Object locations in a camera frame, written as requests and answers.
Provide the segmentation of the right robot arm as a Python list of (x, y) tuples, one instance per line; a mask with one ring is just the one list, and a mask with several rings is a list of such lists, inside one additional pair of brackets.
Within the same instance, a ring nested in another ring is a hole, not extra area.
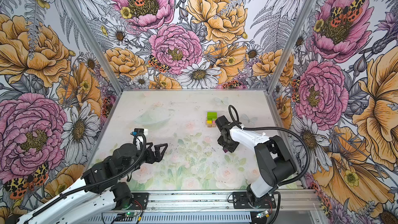
[(225, 152), (234, 152), (238, 145), (243, 145), (255, 153), (260, 176), (247, 187), (246, 197), (251, 206), (259, 207), (282, 181), (297, 172), (291, 153), (281, 137), (276, 135), (270, 138), (265, 133), (239, 128), (225, 116), (217, 118), (215, 124), (220, 131), (218, 144)]

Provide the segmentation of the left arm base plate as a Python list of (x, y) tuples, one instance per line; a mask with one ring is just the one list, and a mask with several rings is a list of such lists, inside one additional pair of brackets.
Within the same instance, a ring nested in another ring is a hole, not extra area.
[(146, 210), (149, 193), (127, 193), (115, 198), (114, 210)]

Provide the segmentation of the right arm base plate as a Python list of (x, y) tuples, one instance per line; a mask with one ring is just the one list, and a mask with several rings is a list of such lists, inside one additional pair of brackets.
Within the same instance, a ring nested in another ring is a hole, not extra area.
[(228, 201), (233, 204), (235, 209), (274, 209), (277, 206), (273, 195), (265, 194), (258, 198), (247, 191), (232, 192), (232, 197)]

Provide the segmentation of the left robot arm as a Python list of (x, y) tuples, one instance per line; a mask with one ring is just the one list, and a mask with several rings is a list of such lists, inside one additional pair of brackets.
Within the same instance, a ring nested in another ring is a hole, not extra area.
[(27, 214), (12, 214), (7, 224), (79, 224), (109, 210), (131, 206), (145, 208), (121, 179), (139, 170), (144, 163), (161, 162), (168, 144), (123, 144), (102, 162), (85, 171), (82, 177), (57, 197)]

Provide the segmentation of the large green block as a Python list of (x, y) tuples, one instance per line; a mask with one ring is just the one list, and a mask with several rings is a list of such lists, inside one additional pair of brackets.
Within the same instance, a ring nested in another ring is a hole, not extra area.
[(207, 120), (215, 120), (217, 119), (217, 113), (216, 112), (207, 112)]

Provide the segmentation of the natural wood plank block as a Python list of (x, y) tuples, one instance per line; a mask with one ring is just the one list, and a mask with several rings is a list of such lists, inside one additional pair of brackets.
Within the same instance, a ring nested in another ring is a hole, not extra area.
[(214, 124), (214, 123), (212, 123), (212, 124), (207, 124), (206, 126), (207, 126), (208, 128), (215, 128), (215, 127), (217, 127), (217, 125)]

